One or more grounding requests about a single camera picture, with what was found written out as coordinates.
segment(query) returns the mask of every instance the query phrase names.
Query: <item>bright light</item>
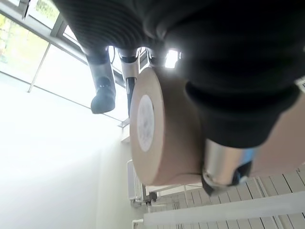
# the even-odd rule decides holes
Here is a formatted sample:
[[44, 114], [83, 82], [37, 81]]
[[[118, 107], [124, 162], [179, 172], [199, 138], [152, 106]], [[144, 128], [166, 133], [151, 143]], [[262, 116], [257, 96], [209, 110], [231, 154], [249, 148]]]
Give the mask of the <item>bright light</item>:
[[76, 36], [74, 35], [73, 31], [71, 30], [70, 26], [68, 25], [65, 29], [64, 35], [67, 34], [70, 38], [74, 39], [77, 41]]
[[165, 67], [175, 68], [177, 60], [178, 60], [178, 52], [175, 50], [169, 50], [169, 52], [166, 55]]

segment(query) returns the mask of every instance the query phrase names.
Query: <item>glass pane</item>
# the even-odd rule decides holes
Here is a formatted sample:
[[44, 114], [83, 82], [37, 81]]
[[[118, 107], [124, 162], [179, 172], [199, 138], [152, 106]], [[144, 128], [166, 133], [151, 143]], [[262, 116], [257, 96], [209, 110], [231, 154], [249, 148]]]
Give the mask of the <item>glass pane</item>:
[[114, 52], [113, 52], [113, 46], [109, 46], [108, 52], [109, 52], [109, 58], [110, 58], [110, 61], [112, 62], [113, 67], [115, 67], [117, 70], [122, 72], [122, 63], [121, 63], [121, 59], [120, 59], [118, 50], [114, 49]]
[[35, 0], [31, 6], [33, 7], [31, 7], [30, 15], [52, 29], [59, 15], [59, 11], [52, 1]]
[[165, 67], [175, 68], [176, 62], [178, 61], [178, 52], [174, 50], [169, 50], [166, 56]]
[[65, 32], [63, 33], [63, 35], [65, 37], [68, 37], [68, 38], [71, 38], [71, 39], [77, 41], [74, 33], [72, 32], [72, 30], [71, 30], [71, 28], [69, 26], [67, 26], [67, 28], [65, 29]]
[[145, 47], [142, 47], [141, 49], [140, 49], [140, 54], [142, 54], [143, 52], [145, 52], [146, 51], [146, 48]]
[[19, 6], [20, 0], [9, 0], [9, 2], [13, 3], [16, 6]]
[[296, 85], [299, 86], [301, 91], [305, 93], [305, 76], [303, 76], [302, 78], [296, 80], [295, 83], [296, 83]]
[[31, 82], [48, 43], [0, 14], [0, 71]]
[[115, 96], [115, 108], [114, 110], [107, 112], [106, 114], [125, 121], [128, 118], [128, 103], [126, 89], [115, 84], [116, 96]]
[[[51, 45], [39, 71], [35, 85], [82, 104], [91, 106], [96, 95], [89, 66]], [[127, 118], [127, 96], [125, 89], [116, 84], [116, 108], [107, 115]]]

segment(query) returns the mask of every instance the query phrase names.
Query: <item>brown packing tape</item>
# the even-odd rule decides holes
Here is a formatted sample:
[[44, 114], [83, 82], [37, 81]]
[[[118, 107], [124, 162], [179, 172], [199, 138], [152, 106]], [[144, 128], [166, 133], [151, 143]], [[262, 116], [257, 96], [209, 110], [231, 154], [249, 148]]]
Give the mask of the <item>brown packing tape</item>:
[[204, 138], [198, 114], [184, 94], [186, 81], [177, 79], [172, 69], [156, 71], [158, 77], [151, 68], [141, 72], [132, 96], [136, 173], [146, 185], [200, 182]]

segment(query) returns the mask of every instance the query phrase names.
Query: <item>white label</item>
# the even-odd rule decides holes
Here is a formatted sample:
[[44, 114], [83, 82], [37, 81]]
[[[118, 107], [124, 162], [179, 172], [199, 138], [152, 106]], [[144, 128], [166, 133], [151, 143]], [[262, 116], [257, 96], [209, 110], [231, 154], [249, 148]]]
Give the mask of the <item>white label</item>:
[[154, 113], [153, 103], [148, 95], [143, 95], [138, 107], [138, 140], [141, 149], [147, 152], [153, 142]]

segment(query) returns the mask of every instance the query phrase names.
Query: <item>window frame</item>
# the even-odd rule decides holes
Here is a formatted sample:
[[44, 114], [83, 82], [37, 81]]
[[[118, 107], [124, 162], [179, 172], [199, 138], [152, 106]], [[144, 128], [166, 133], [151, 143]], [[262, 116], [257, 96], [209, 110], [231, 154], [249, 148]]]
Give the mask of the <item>window frame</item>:
[[[48, 48], [46, 49], [46, 52], [41, 59], [36, 74], [33, 76], [33, 80], [29, 87], [29, 92], [30, 92], [34, 86], [36, 87], [35, 81], [38, 76], [38, 72], [41, 68], [41, 65], [44, 62], [45, 56], [48, 52], [50, 45], [54, 45], [55, 47], [68, 53], [69, 55], [73, 56], [74, 58], [76, 58], [77, 60], [81, 61], [86, 65], [88, 65], [88, 62], [80, 46], [76, 42], [73, 42], [72, 40], [64, 36], [64, 31], [68, 24], [60, 13], [52, 29], [47, 25], [45, 25], [42, 21], [39, 21], [35, 17], [31, 16], [30, 14], [27, 15], [26, 20], [23, 20], [22, 15], [25, 12], [27, 2], [28, 0], [20, 0], [19, 6], [16, 6], [12, 2], [9, 2], [8, 0], [4, 0], [0, 2], [0, 14], [2, 14], [3, 16], [7, 17], [8, 19], [12, 20], [21, 27], [29, 30], [30, 32], [34, 33], [35, 35], [37, 35], [38, 37], [44, 39], [46, 42], [49, 43]], [[141, 53], [140, 60], [145, 59], [146, 55], [144, 55], [144, 53], [145, 52]], [[119, 86], [126, 88], [125, 81], [122, 76], [122, 72], [116, 69], [115, 67], [112, 68], [113, 68], [115, 82]]]
[[[48, 0], [48, 1], [50, 2], [51, 5], [56, 7], [55, 4], [52, 2], [52, 0]], [[44, 17], [43, 14], [39, 13], [36, 10], [37, 4], [38, 4], [38, 0], [34, 0], [34, 2], [31, 3], [30, 8], [29, 8], [29, 12], [26, 15], [26, 20], [27, 20], [28, 17], [32, 17], [32, 18], [36, 19], [37, 21], [39, 21], [41, 24], [43, 24], [43, 25], [49, 27], [50, 29], [52, 29], [53, 26], [54, 26], [54, 25], [52, 25], [53, 22], [51, 20], [47, 19], [47, 17]]]

